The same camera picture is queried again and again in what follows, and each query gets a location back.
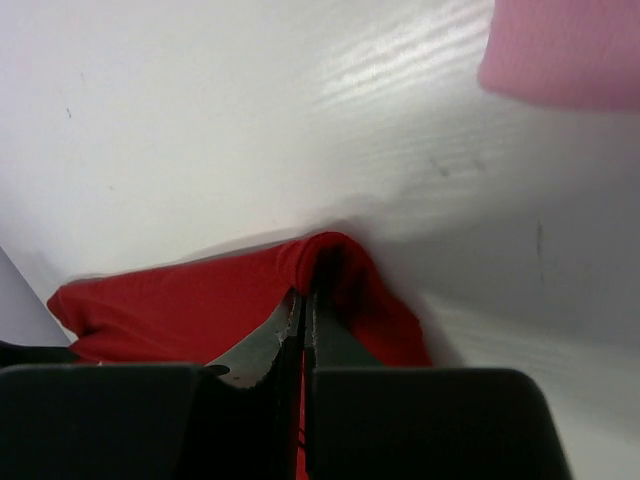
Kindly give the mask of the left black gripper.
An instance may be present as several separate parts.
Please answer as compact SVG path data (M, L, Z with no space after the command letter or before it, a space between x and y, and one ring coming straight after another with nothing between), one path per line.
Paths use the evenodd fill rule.
M0 345L0 365L41 365L71 364L78 356L67 347L59 346L23 346L2 341Z

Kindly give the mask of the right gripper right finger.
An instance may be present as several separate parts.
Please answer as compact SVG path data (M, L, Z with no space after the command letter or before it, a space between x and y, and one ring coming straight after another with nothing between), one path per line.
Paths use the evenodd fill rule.
M338 319L328 296L318 289L306 301L304 360L306 370L383 366Z

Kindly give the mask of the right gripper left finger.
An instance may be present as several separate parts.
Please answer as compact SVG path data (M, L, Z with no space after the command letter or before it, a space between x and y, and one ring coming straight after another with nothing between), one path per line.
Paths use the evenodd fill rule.
M234 388L255 387L276 363L285 341L297 335L302 305L301 296L289 290L263 324L206 367Z

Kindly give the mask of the red t shirt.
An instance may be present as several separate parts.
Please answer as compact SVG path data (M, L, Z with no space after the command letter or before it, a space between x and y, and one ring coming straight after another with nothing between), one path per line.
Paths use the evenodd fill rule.
M290 291L321 279L337 316L388 366L431 362L418 318L355 240L322 232L247 254L61 286L51 313L83 362L206 364L261 326Z

